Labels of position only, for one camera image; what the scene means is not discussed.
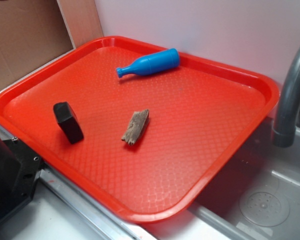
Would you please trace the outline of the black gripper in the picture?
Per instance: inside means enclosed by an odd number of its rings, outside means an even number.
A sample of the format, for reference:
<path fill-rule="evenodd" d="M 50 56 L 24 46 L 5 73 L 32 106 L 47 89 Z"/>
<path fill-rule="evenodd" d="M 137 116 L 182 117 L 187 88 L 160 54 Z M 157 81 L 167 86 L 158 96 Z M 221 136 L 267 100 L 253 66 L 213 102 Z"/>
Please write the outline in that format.
<path fill-rule="evenodd" d="M 56 103 L 53 113 L 71 144 L 84 139 L 68 102 Z M 42 165 L 41 156 L 23 141 L 0 139 L 0 225 L 32 201 Z"/>

